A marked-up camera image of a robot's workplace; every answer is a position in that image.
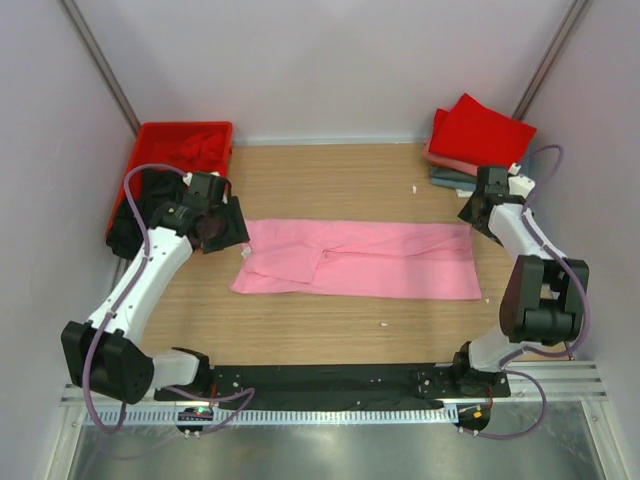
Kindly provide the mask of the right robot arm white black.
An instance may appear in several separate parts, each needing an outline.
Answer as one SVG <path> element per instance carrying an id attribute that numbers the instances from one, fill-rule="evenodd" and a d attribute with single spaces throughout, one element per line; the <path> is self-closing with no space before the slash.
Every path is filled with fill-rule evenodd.
<path id="1" fill-rule="evenodd" d="M 537 225 L 529 202 L 534 189 L 533 180 L 505 167 L 480 167 L 459 213 L 514 261 L 498 325 L 454 356 L 450 381 L 461 395 L 486 393 L 501 382 L 501 369 L 525 353 L 558 357 L 552 347 L 575 346 L 584 332 L 589 267 L 555 247 Z"/>

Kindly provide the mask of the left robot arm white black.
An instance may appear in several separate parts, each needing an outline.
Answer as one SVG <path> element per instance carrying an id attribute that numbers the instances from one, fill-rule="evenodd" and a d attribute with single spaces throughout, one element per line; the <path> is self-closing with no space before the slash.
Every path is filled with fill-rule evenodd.
<path id="1" fill-rule="evenodd" d="M 133 405 L 149 390 L 178 388 L 189 399 L 212 387 L 207 355 L 174 347 L 149 356 L 139 347 L 145 326 L 180 267 L 200 251 L 218 252 L 249 240 L 231 182 L 188 173 L 179 201 L 161 204 L 142 224 L 142 246 L 124 276 L 83 323 L 69 322 L 61 343 L 73 385 Z"/>

